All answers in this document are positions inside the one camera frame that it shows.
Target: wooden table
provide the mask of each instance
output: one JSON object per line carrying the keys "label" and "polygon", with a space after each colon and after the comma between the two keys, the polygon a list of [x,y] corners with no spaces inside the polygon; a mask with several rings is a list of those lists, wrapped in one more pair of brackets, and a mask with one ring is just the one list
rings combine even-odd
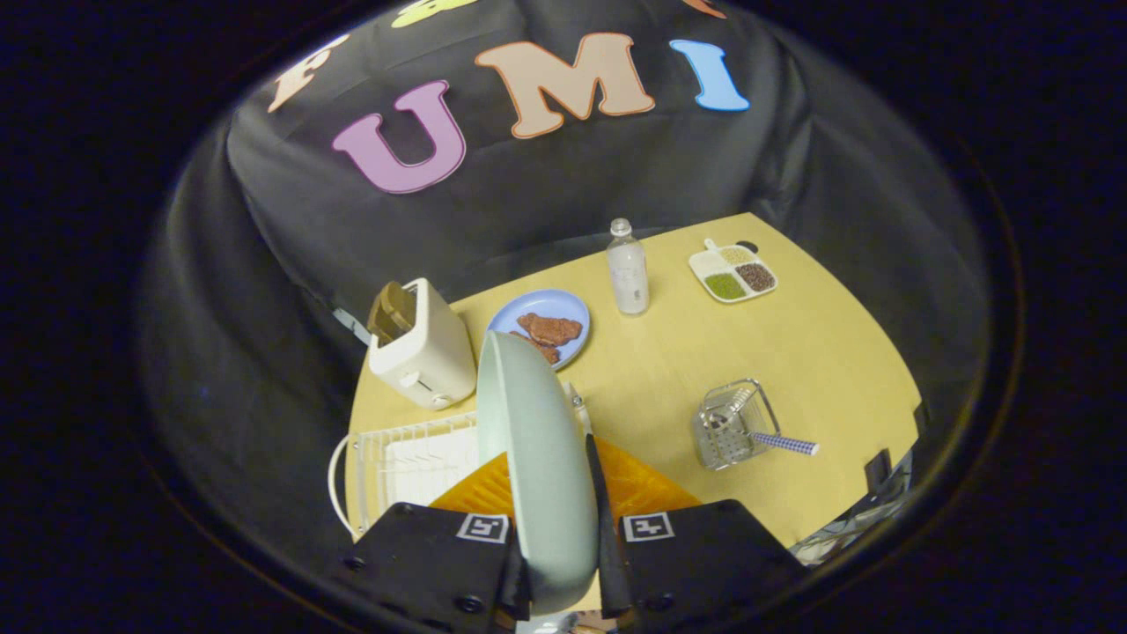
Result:
{"label": "wooden table", "polygon": [[[762,296],[725,304],[692,274],[687,258],[751,240],[779,278]],[[583,395],[595,434],[673,479],[704,502],[733,498],[791,546],[867,492],[863,467],[888,448],[896,464],[916,439],[915,383],[864,306],[813,257],[758,217],[742,213],[642,240],[650,306],[618,311],[606,256],[583,257],[453,303],[474,354],[492,315],[536,288],[575,293],[591,310],[586,348],[559,372]],[[819,443],[813,457],[771,450],[720,472],[696,458],[690,420],[704,394],[757,379],[783,436]],[[476,410],[476,399],[442,412],[416,408],[366,370],[353,404],[360,434]],[[346,462],[352,464],[353,450]],[[350,466],[346,474],[353,474]],[[355,479],[345,500],[355,509]],[[596,588],[575,609],[598,607]]]}

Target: water bottle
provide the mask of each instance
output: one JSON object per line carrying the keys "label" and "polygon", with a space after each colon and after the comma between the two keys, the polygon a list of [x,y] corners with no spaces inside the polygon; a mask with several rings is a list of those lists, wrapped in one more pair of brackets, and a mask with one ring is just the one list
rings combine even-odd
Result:
{"label": "water bottle", "polygon": [[625,217],[611,222],[614,239],[606,247],[606,259],[611,265],[611,286],[619,310],[640,314],[649,306],[649,278],[646,276],[646,250],[632,231]]}

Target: bottle cap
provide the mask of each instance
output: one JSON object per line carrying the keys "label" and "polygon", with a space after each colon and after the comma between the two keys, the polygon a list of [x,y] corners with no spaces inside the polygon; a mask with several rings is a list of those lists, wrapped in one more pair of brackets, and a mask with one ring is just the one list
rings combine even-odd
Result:
{"label": "bottle cap", "polygon": [[630,221],[625,217],[615,217],[614,221],[611,222],[611,234],[615,238],[629,235],[631,231],[633,231],[633,227],[630,226]]}

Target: letter cutout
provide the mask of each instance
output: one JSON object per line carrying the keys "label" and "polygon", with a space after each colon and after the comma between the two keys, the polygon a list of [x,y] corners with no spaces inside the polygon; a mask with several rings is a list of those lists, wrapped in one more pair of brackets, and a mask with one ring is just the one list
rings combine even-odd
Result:
{"label": "letter cutout", "polygon": [[403,7],[399,11],[399,17],[391,23],[391,28],[402,28],[417,21],[423,21],[435,14],[472,5],[478,0],[419,0]]}
{"label": "letter cutout", "polygon": [[728,66],[724,64],[724,48],[715,44],[693,42],[691,39],[674,39],[669,42],[674,51],[683,54],[696,73],[701,91],[696,102],[710,110],[746,110],[751,101],[743,98],[731,82]]}
{"label": "letter cutout", "polygon": [[370,114],[337,134],[332,149],[346,152],[373,185],[389,194],[418,191],[445,179],[465,158],[465,137],[442,98],[449,89],[445,81],[432,81],[396,99],[396,109],[414,111],[434,143],[434,153],[425,161],[403,164],[396,158],[380,134],[383,117],[379,114]]}
{"label": "letter cutout", "polygon": [[345,39],[348,39],[347,33],[321,46],[316,53],[305,57],[298,65],[283,72],[281,77],[275,79],[274,82],[278,84],[278,89],[274,93],[274,101],[266,108],[266,111],[272,113],[278,109],[290,97],[296,95],[305,84],[312,81],[313,75],[307,73],[321,68],[329,60],[332,48],[339,46]]}
{"label": "letter cutout", "polygon": [[620,33],[592,33],[579,41],[574,65],[532,42],[489,48],[474,63],[491,66],[500,74],[516,108],[513,136],[531,139],[564,125],[564,115],[548,109],[543,92],[580,119],[591,116],[596,84],[603,89],[598,104],[603,114],[621,116],[654,109],[656,101],[646,93],[630,59],[632,45],[633,39]]}
{"label": "letter cutout", "polygon": [[720,18],[721,20],[728,19],[728,16],[720,12],[719,9],[712,8],[711,0],[681,0],[681,1],[702,14],[708,14],[715,18]]}

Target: orange letter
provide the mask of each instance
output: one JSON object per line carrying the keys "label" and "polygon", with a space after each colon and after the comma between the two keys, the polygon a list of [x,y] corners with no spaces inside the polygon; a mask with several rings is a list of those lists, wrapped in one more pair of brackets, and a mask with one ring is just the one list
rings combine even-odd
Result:
{"label": "orange letter", "polygon": [[721,20],[728,19],[728,16],[712,8],[711,0],[681,0],[681,1],[696,9],[698,11],[701,11],[702,14],[708,14],[712,17],[720,18]]}
{"label": "orange letter", "polygon": [[574,65],[532,42],[489,48],[474,62],[500,74],[516,108],[513,136],[531,139],[564,125],[564,115],[548,109],[541,91],[578,118],[591,116],[596,84],[603,89],[598,104],[603,114],[621,116],[653,109],[654,98],[646,93],[630,59],[632,45],[633,39],[620,33],[592,33],[579,41]]}

